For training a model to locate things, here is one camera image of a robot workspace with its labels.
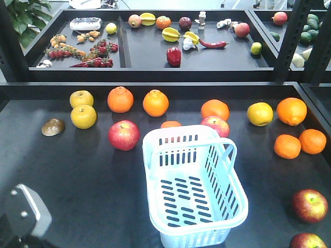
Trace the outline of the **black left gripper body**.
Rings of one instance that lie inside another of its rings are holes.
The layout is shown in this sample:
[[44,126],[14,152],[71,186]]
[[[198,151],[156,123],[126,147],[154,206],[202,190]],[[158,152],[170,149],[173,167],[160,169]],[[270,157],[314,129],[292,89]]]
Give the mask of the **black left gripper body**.
[[3,202],[1,247],[52,247],[44,235],[52,217],[37,192],[20,183]]

